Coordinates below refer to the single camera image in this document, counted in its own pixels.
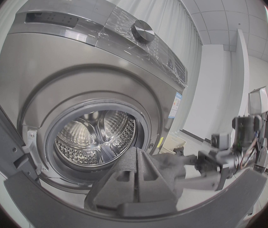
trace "washing machine drum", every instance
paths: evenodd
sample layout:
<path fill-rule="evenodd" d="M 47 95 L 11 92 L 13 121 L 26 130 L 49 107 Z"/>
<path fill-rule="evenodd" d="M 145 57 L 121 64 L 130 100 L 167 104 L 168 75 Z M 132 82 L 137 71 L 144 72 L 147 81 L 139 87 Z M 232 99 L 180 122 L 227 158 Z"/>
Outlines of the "washing machine drum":
<path fill-rule="evenodd" d="M 55 139 L 65 163 L 101 167 L 116 160 L 137 138 L 136 120 L 122 111 L 96 111 L 66 124 Z"/>

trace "white curtain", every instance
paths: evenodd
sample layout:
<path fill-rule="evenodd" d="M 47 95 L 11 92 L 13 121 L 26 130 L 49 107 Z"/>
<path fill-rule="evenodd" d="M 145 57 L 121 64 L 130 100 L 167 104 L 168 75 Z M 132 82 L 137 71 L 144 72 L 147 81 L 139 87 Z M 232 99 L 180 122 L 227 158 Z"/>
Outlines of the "white curtain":
<path fill-rule="evenodd" d="M 27 0 L 6 0 L 0 7 L 0 52 L 15 13 Z M 188 70 L 188 89 L 181 110 L 186 116 L 195 93 L 201 59 L 201 41 L 178 0 L 107 0 L 146 21 L 174 51 Z"/>

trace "warning label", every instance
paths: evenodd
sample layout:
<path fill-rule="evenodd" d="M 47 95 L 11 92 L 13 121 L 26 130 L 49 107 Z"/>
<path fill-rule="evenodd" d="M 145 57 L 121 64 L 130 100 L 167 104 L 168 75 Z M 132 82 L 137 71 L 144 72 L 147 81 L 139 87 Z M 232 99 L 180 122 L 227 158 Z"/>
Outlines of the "warning label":
<path fill-rule="evenodd" d="M 181 94 L 176 92 L 174 102 L 169 114 L 169 118 L 175 118 L 180 102 L 181 102 Z"/>

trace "plastic protective film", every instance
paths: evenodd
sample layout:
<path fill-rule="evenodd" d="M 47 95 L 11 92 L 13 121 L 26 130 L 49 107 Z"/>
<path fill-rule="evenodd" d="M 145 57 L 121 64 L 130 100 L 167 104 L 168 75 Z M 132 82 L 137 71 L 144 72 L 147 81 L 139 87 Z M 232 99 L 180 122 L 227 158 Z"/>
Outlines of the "plastic protective film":
<path fill-rule="evenodd" d="M 134 16 L 116 6 L 100 32 L 96 46 L 98 43 L 102 44 L 101 40 L 109 41 L 108 45 L 115 49 L 114 53 L 121 50 L 123 55 L 120 56 L 123 58 L 126 54 L 135 54 L 138 63 L 148 60 L 174 79 L 182 88 L 186 88 L 188 71 L 162 39 L 155 34 L 152 42 L 142 44 L 134 38 L 131 27 L 136 20 Z"/>

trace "sticker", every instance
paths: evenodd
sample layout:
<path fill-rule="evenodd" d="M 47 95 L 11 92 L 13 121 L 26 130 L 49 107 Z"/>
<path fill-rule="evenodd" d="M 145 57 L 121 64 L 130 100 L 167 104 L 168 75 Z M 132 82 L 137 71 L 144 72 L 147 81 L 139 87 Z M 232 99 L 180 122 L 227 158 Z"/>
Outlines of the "sticker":
<path fill-rule="evenodd" d="M 180 102 L 181 102 L 181 94 L 176 92 L 174 102 L 169 114 L 169 118 L 175 118 Z"/>
<path fill-rule="evenodd" d="M 160 138 L 157 148 L 161 145 L 162 140 L 163 140 L 163 137 Z"/>

